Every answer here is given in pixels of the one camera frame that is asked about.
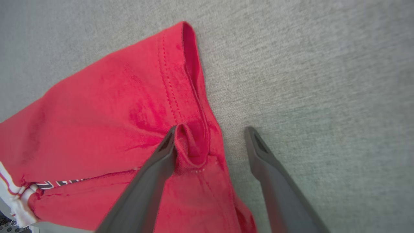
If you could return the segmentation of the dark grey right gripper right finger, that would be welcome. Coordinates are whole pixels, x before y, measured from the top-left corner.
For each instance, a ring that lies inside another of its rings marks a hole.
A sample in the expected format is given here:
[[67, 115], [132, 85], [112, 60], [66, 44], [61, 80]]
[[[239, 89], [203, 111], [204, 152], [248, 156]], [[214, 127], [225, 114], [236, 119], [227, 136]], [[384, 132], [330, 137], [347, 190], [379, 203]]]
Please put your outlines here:
[[258, 131], [244, 131], [251, 173], [260, 182], [272, 233], [330, 233]]

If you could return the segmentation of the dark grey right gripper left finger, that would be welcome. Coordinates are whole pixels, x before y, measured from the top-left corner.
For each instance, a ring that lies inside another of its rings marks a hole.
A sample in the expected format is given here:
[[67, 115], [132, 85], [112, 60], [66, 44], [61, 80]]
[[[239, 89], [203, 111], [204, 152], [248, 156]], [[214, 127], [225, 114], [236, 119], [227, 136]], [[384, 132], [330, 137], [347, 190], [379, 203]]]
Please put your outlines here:
[[177, 159], [173, 126], [95, 233], [153, 233], [164, 185]]

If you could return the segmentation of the red and white jersey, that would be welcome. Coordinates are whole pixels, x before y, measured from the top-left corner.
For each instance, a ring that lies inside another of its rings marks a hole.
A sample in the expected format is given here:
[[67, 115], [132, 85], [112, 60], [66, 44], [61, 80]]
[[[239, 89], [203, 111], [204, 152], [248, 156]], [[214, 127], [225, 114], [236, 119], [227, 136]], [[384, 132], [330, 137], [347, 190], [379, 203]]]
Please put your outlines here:
[[232, 186], [188, 22], [102, 58], [0, 123], [0, 197], [20, 227], [94, 231], [173, 126], [177, 166], [154, 233], [257, 233]]

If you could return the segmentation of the grey fabric sofa cushion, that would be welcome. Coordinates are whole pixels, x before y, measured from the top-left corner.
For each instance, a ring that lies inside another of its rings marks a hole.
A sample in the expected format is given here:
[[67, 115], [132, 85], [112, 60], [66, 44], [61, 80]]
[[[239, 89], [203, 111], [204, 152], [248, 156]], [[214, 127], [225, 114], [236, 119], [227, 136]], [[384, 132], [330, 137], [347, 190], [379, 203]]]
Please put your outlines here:
[[260, 233], [246, 126], [331, 233], [414, 233], [414, 0], [0, 0], [0, 122], [183, 20]]

